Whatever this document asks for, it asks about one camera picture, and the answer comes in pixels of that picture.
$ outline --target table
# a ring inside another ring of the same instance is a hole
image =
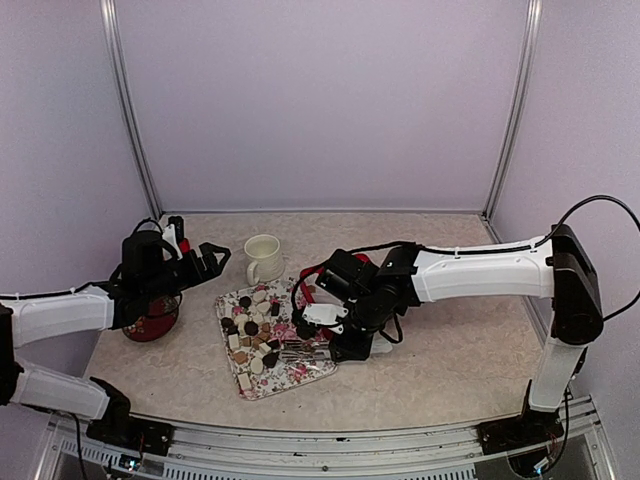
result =
[[[320,381],[242,400],[229,371],[213,303],[246,287],[246,239],[281,239],[285,275],[328,258],[335,248],[392,240],[424,245],[491,243],[476,215],[419,213],[243,213],[187,215],[191,245],[232,250],[223,275],[184,295],[178,323],[148,344],[103,332],[86,375],[132,401],[135,413],[215,426],[294,431],[356,431],[444,425],[520,410],[540,344],[522,299],[443,300],[403,317],[405,340],[386,355],[340,365]],[[380,262],[384,252],[372,254]]]

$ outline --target white wall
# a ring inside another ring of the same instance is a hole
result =
[[[640,3],[545,0],[531,88],[495,223],[528,238],[594,193],[640,213]],[[599,273],[605,313],[640,286],[640,245],[615,206],[568,222]],[[579,386],[593,395],[622,478],[640,471],[640,307],[605,326]]]
[[[146,215],[98,1],[0,2],[0,292],[101,280]],[[82,374],[95,334],[25,358]],[[0,407],[0,477],[28,478],[47,416]]]
[[[526,0],[126,0],[167,210],[480,211]]]

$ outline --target metal corner post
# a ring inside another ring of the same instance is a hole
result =
[[[540,26],[540,18],[542,15],[542,0],[529,0],[529,8],[527,11],[527,23],[524,31],[524,40],[522,43],[522,52],[520,54],[520,65],[518,67],[518,76],[516,80],[516,89],[511,103],[511,111],[507,121],[507,129],[505,131],[502,148],[500,150],[500,158],[498,167],[491,183],[489,198],[484,207],[483,216],[491,222],[496,212],[496,207],[504,182],[509,170],[509,164],[513,156],[513,149],[516,144],[518,128],[520,127],[520,119],[524,110],[527,89],[529,87],[529,79],[533,69],[533,58],[538,40],[538,29]]]
[[[100,10],[102,12],[102,22],[104,24],[105,36],[107,39],[107,49],[111,59],[111,67],[115,76],[116,91],[122,109],[122,117],[127,127],[127,133],[131,142],[131,148],[138,171],[138,176],[142,184],[142,190],[147,200],[149,211],[153,218],[158,220],[162,214],[162,205],[158,197],[156,187],[153,183],[151,170],[142,147],[138,123],[136,121],[129,83],[127,81],[127,71],[125,68],[124,54],[118,31],[118,18],[116,15],[115,0],[100,0]]]

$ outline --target floral tray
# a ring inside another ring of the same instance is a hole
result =
[[[232,350],[229,345],[229,335],[227,335],[227,330],[223,327],[222,320],[224,318],[234,319],[238,315],[245,314],[249,317],[249,320],[252,321],[254,316],[258,315],[256,313],[256,305],[252,304],[250,307],[246,307],[241,306],[239,302],[243,297],[254,298],[254,294],[261,290],[266,291],[266,296],[261,300],[261,303],[269,302],[272,306],[279,304],[279,312],[277,312],[277,315],[272,316],[271,311],[276,309],[270,309],[267,314],[262,315],[263,321],[260,322],[261,327],[265,323],[269,324],[269,327],[265,327],[265,329],[270,331],[269,341],[278,340],[281,343],[285,340],[300,340],[296,335],[295,327],[291,323],[291,289],[293,288],[294,282],[295,279],[293,278],[279,279],[237,292],[228,293],[216,300],[215,308],[219,320],[218,324],[222,332],[222,338],[225,340],[225,349],[227,358],[229,359],[231,373],[238,385],[240,396],[247,400],[258,400],[284,392],[290,388],[305,385],[326,377],[327,375],[331,375],[337,369],[337,365],[329,359],[305,359],[295,362],[284,362],[278,359],[273,368],[264,368],[261,373],[256,374],[252,372],[250,364],[255,356],[261,355],[260,350],[255,349],[253,346],[241,346],[239,349],[236,348]],[[310,342],[321,341],[325,341],[325,339],[322,333],[318,333],[316,338]],[[246,354],[246,357],[241,355],[243,360],[246,358],[242,364],[236,361],[239,352]],[[247,388],[241,387],[239,376],[243,377],[245,387]],[[247,383],[247,376],[249,377],[250,386]]]

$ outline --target mug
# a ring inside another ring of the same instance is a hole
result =
[[[244,253],[251,260],[247,267],[249,285],[270,282],[284,273],[280,240],[273,235],[262,234],[251,237],[244,244]]]

